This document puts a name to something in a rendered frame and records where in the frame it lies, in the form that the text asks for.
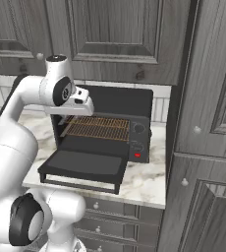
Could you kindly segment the black toaster oven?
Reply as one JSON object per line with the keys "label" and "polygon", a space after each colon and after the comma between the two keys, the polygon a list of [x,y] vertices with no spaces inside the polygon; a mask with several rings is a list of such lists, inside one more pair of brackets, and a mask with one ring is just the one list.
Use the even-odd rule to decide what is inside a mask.
{"label": "black toaster oven", "polygon": [[[89,96],[94,105],[94,113],[91,116],[121,118],[130,121],[128,162],[148,163],[153,91],[101,86],[87,86],[86,89],[89,91]],[[70,116],[73,115],[50,114],[57,148],[61,145],[63,139],[67,137],[62,137],[61,133],[66,127],[65,121]],[[140,123],[145,127],[145,130],[140,134],[134,132],[136,123]],[[132,148],[132,141],[142,143],[144,150],[136,152]]]}

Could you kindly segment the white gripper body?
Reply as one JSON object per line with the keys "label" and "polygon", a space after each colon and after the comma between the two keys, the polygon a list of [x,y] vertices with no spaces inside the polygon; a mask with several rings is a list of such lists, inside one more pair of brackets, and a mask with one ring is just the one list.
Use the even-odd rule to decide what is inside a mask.
{"label": "white gripper body", "polygon": [[75,104],[68,100],[61,106],[45,106],[44,111],[47,114],[91,116],[94,107],[92,99],[88,97],[84,104]]}

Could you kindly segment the grey wooden tall cupboard door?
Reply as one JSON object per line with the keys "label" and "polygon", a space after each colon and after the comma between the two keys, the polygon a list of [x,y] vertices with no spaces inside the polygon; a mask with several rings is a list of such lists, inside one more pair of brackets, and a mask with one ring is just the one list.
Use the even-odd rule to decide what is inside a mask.
{"label": "grey wooden tall cupboard door", "polygon": [[226,0],[198,0],[175,151],[226,158],[225,110]]}
{"label": "grey wooden tall cupboard door", "polygon": [[226,158],[173,156],[158,252],[226,252]]}

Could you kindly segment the black toaster oven door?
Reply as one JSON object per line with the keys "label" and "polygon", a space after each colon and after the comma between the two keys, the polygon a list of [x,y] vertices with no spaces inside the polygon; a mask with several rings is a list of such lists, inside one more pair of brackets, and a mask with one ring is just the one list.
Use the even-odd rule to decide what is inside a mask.
{"label": "black toaster oven door", "polygon": [[37,171],[121,185],[128,160],[128,142],[67,136]]}

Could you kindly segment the black toaster oven knob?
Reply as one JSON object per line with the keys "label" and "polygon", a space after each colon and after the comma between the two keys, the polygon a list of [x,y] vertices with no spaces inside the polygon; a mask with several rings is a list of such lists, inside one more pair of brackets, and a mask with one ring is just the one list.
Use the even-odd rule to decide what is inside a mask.
{"label": "black toaster oven knob", "polygon": [[142,152],[144,150],[144,146],[142,143],[136,142],[136,141],[132,141],[132,148],[136,151],[136,152]]}
{"label": "black toaster oven knob", "polygon": [[140,133],[142,133],[144,130],[145,130],[145,127],[144,127],[142,124],[136,123],[136,124],[134,125],[134,132],[135,132],[135,133],[140,134]]}

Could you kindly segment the grey wooden drawer front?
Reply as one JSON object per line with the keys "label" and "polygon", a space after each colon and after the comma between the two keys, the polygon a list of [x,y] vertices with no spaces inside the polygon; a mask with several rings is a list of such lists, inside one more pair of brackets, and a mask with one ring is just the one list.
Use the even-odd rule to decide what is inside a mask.
{"label": "grey wooden drawer front", "polygon": [[112,241],[104,237],[78,235],[78,239],[85,245],[87,252],[97,252],[100,245],[103,252],[137,252],[133,245]]}
{"label": "grey wooden drawer front", "polygon": [[[136,218],[139,213],[139,208],[135,205],[125,204],[120,202],[113,202],[95,198],[86,198],[86,207],[90,210],[103,212],[103,213],[110,213],[113,215],[125,216],[130,218]],[[98,202],[99,209],[95,210],[93,208],[93,204]]]}
{"label": "grey wooden drawer front", "polygon": [[135,239],[137,235],[137,228],[134,224],[118,220],[84,217],[75,224],[76,228],[93,232],[95,232],[98,226],[101,228],[101,232],[98,234],[118,236],[127,239]]}

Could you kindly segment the grey wooden wall cupboard door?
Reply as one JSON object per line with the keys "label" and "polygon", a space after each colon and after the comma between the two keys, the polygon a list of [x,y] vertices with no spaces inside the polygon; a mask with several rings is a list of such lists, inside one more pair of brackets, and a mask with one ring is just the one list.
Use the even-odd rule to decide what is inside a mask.
{"label": "grey wooden wall cupboard door", "polygon": [[0,0],[0,75],[43,76],[51,54],[46,0]]}
{"label": "grey wooden wall cupboard door", "polygon": [[194,0],[46,0],[53,52],[86,81],[178,83]]}

